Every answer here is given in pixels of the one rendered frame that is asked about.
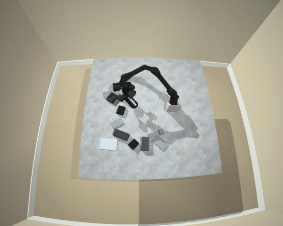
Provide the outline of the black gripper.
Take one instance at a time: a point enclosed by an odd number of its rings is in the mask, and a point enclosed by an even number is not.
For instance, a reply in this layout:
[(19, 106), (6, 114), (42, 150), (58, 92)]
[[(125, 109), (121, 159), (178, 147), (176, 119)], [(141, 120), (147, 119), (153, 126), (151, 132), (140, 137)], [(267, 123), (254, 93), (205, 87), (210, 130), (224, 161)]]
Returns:
[[(132, 84), (131, 84), (131, 85), (132, 85)], [(129, 86), (129, 90), (130, 90), (130, 89), (131, 89), (131, 90), (134, 90), (134, 88), (135, 88), (134, 85)], [(117, 96), (117, 99), (122, 102), (122, 101), (125, 99), (125, 95), (126, 95), (126, 93), (127, 93), (129, 90), (123, 91), (123, 89), (122, 89), (123, 94), (122, 94), (122, 95), (119, 94), (119, 95)]]

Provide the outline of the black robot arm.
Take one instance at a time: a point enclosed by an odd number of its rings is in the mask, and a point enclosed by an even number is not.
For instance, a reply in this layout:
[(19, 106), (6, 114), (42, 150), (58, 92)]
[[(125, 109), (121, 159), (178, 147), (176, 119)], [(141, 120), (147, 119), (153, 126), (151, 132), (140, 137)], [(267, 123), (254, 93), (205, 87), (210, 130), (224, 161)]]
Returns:
[[(129, 86), (132, 86), (132, 85), (131, 85), (131, 82), (126, 82), (126, 81), (128, 81), (131, 77), (140, 73), (143, 70), (151, 71), (151, 73), (160, 80), (160, 82), (167, 89), (166, 92), (168, 93), (168, 95), (170, 95), (169, 103), (171, 105), (177, 105), (177, 100), (179, 99), (179, 96), (178, 96), (176, 90), (174, 90), (170, 86), (170, 84), (164, 79), (164, 77), (161, 75), (161, 73), (160, 73), (160, 71), (157, 67), (150, 67), (150, 66), (145, 65), (145, 64), (142, 65), (141, 67), (129, 72), (129, 73), (125, 73), (125, 74), (121, 75), (121, 80), (117, 83), (113, 83), (113, 91), (117, 92), (117, 91), (121, 91), (121, 89), (123, 89), (123, 91), (129, 90)], [(126, 95), (129, 96), (130, 98), (133, 98), (136, 95), (136, 91), (130, 89), (126, 93)]]

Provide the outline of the dark grey switch panel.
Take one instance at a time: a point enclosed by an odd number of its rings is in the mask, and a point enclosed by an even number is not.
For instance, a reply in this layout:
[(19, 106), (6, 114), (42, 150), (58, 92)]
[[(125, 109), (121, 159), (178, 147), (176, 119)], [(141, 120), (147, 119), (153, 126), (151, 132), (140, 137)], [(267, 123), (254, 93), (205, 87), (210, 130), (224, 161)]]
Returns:
[(130, 98), (129, 96), (125, 95), (125, 101), (132, 107), (136, 108), (138, 106), (138, 103), (134, 98)]

